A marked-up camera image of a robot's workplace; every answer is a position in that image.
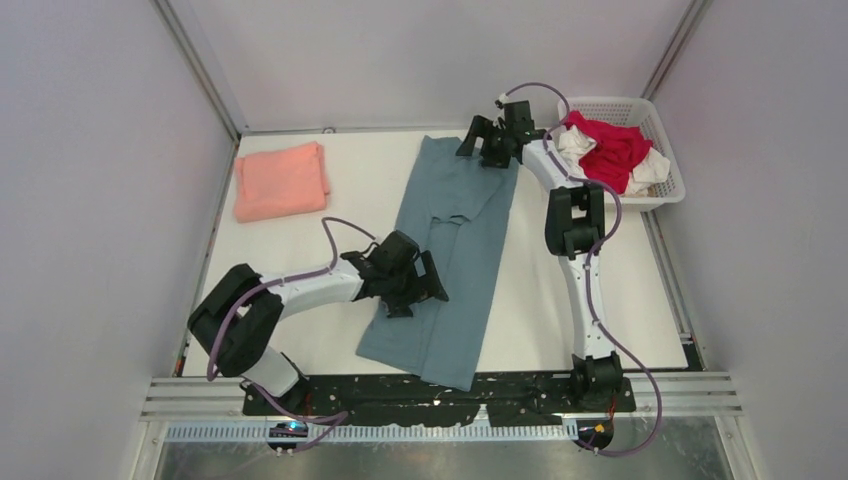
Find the blue grey t shirt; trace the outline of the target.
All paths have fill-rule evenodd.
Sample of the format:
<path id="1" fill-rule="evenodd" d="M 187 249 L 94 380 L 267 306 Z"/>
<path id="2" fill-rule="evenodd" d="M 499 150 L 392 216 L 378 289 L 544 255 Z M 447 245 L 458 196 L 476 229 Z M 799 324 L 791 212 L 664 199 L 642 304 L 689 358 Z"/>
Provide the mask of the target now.
<path id="1" fill-rule="evenodd" d="M 460 157 L 456 137 L 423 138 L 395 227 L 430 252 L 449 297 L 390 318 L 378 308 L 359 357 L 422 381 L 471 388 L 493 303 L 518 169 L 488 168 Z"/>

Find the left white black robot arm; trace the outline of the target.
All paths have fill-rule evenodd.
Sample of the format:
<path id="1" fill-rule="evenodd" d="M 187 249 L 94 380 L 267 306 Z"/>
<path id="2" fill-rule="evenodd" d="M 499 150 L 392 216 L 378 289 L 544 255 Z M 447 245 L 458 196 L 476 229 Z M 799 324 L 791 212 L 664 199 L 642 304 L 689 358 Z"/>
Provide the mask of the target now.
<path id="1" fill-rule="evenodd" d="M 206 377 L 241 378 L 268 393 L 280 412 L 298 412 L 304 376 L 269 343 L 278 323 L 335 303 L 377 298 L 390 318 L 408 318 L 418 303 L 446 302 L 435 261 L 408 235 L 391 232 L 363 251 L 335 251 L 313 271 L 263 275 L 246 263 L 231 267 L 194 309 L 188 329 L 208 355 Z"/>

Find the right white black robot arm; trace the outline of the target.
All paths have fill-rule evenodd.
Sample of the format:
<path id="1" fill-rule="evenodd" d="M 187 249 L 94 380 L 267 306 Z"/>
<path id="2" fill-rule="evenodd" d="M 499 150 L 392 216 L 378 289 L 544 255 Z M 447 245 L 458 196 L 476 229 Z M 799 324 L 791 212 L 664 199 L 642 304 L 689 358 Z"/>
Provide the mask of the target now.
<path id="1" fill-rule="evenodd" d="M 474 116 L 456 154 L 477 152 L 487 168 L 518 162 L 547 192 L 544 240 L 565 277 L 574 325 L 569 400 L 584 410 L 606 409 L 621 392 L 624 374 L 604 325 L 599 258 L 607 238 L 605 190 L 567 166 L 550 133 L 536 126 L 528 101 L 501 96 L 495 104 L 500 116 Z"/>

